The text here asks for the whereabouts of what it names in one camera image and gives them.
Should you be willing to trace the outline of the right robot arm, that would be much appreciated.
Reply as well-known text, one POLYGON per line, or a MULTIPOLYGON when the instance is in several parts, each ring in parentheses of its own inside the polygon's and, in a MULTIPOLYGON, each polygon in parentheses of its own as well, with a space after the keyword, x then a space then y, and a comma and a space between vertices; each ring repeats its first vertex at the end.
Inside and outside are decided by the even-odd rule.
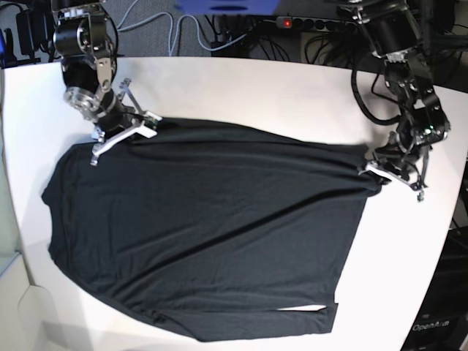
POLYGON ((61 58, 64 101, 94 125, 91 165, 118 143, 141 136, 155 137, 162 117, 143 110, 125 79, 112 84, 118 70, 118 36, 101 1, 52 1, 58 23, 53 44, 61 58))

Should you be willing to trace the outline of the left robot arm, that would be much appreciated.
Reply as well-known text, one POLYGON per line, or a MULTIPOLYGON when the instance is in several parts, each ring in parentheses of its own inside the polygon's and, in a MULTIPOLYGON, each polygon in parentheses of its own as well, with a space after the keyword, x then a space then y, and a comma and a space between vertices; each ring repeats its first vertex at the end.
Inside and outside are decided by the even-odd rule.
POLYGON ((367 39, 372 55, 383 61, 387 101, 399 114, 376 117, 366 106, 357 85, 361 57, 352 65, 351 87, 361 112, 372 123, 395 126, 384 146, 376 148, 364 171, 400 181, 423 201, 432 146, 445 140, 450 122, 437 96, 431 70, 423 52, 418 24, 406 1, 338 1, 349 12, 367 39))

